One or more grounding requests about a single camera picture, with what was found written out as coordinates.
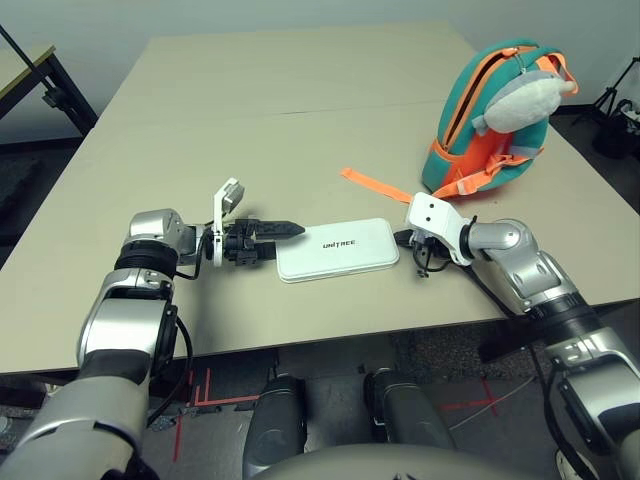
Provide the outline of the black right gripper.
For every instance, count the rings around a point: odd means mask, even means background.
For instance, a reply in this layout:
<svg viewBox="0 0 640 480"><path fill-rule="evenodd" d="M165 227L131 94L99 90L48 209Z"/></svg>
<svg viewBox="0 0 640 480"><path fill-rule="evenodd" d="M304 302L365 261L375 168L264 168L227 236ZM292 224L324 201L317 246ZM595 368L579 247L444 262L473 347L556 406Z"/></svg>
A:
<svg viewBox="0 0 640 480"><path fill-rule="evenodd" d="M434 236L424 236L419 232L406 229L395 232L394 240L398 246L409 246L415 261L427 256L445 261L451 260L449 249Z"/></svg>

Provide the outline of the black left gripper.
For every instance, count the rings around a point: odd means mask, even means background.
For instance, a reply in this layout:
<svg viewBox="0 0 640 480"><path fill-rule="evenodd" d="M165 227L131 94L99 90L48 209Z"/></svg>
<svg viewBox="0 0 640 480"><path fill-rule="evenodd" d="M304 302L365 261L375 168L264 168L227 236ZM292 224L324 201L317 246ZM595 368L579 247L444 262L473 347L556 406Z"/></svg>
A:
<svg viewBox="0 0 640 480"><path fill-rule="evenodd" d="M236 266L255 265L276 259L276 243L257 239L290 239L305 228L291 221L238 219L224 227L223 257Z"/></svg>

